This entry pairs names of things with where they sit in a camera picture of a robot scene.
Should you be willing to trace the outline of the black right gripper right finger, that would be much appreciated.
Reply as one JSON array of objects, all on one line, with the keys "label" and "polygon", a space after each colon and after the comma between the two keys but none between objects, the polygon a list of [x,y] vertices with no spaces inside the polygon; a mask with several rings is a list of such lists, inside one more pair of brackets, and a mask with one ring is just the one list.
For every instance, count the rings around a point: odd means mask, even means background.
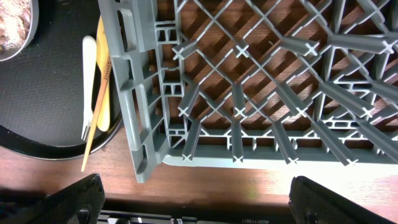
[{"label": "black right gripper right finger", "polygon": [[391,222],[305,176],[292,179],[289,207],[297,223],[387,224]]}]

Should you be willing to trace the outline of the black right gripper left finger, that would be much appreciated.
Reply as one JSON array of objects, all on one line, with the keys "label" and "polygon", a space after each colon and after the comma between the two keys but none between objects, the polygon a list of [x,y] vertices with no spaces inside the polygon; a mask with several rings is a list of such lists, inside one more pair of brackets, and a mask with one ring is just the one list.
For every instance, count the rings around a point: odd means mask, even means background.
[{"label": "black right gripper left finger", "polygon": [[90,174],[30,207],[3,220],[3,224],[96,224],[105,201],[99,174]]}]

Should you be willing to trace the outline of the yellow plastic knife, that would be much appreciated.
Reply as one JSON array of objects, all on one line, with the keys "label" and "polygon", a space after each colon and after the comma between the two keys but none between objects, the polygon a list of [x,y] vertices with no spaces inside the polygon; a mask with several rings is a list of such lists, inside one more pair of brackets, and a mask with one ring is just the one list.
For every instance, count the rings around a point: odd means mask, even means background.
[{"label": "yellow plastic knife", "polygon": [[[109,77],[111,62],[109,61],[109,49],[106,41],[104,25],[102,17],[99,17],[97,33],[96,33],[96,63],[101,72],[101,77],[105,75]],[[107,84],[101,111],[97,122],[97,127],[102,132],[106,132],[110,125],[110,102],[109,102],[109,83]]]}]

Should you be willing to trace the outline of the wooden chopstick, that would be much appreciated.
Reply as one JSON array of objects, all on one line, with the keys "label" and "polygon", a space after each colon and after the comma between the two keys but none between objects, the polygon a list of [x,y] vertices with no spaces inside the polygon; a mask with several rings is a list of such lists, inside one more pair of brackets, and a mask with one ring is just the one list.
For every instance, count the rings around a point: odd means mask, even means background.
[{"label": "wooden chopstick", "polygon": [[86,141],[85,153],[84,153],[83,162],[82,162],[82,165],[81,165],[81,171],[82,172],[85,171],[85,167],[86,167],[86,164],[88,162],[88,157],[90,155],[90,151],[91,151],[91,147],[92,147],[92,143],[93,143],[93,140],[94,140],[95,131],[96,131],[96,127],[97,127],[97,122],[98,122],[98,119],[99,119],[99,116],[100,116],[100,112],[101,112],[101,107],[102,107],[102,104],[103,104],[104,96],[106,94],[106,88],[107,88],[107,85],[109,83],[109,74],[110,74],[110,71],[111,71],[111,67],[112,67],[111,59],[110,59],[110,57],[108,57],[107,60],[106,60],[106,64],[104,66],[104,75],[103,75],[102,80],[101,80],[101,86],[100,86],[98,97],[97,97],[97,100],[96,100],[96,106],[95,106],[95,110],[94,110],[94,113],[93,113],[93,119],[92,119],[91,126],[90,126],[90,129],[89,129],[89,132],[88,132],[88,138],[87,138],[87,141]]}]

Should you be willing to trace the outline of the white plastic fork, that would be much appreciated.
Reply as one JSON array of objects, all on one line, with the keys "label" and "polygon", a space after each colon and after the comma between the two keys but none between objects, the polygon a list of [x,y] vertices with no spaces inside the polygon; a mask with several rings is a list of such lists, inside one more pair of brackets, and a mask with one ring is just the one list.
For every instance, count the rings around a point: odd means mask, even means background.
[{"label": "white plastic fork", "polygon": [[96,40],[90,36],[84,36],[82,41],[83,56],[83,127],[81,139],[86,141],[93,119],[92,93],[96,70]]}]

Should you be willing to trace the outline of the grey plate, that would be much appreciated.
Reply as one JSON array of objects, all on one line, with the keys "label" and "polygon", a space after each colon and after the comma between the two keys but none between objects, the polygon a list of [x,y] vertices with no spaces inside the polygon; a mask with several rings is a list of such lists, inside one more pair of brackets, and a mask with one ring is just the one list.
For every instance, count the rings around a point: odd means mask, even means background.
[{"label": "grey plate", "polygon": [[30,0],[30,4],[31,4],[31,7],[30,7],[31,22],[30,22],[30,29],[29,29],[27,38],[26,38],[25,42],[23,43],[22,47],[19,49],[11,49],[9,51],[1,50],[1,61],[2,62],[15,57],[19,52],[21,52],[24,48],[26,48],[30,44],[32,39],[34,38],[38,23],[39,23],[39,2],[38,2],[38,0]]}]

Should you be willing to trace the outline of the rice and food scraps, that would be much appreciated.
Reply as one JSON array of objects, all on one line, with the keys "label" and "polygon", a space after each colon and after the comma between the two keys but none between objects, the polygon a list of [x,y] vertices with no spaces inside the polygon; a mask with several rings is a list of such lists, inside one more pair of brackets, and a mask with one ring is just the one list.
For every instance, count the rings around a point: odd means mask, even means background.
[{"label": "rice and food scraps", "polygon": [[30,29],[30,0],[1,0],[1,50],[19,49]]}]

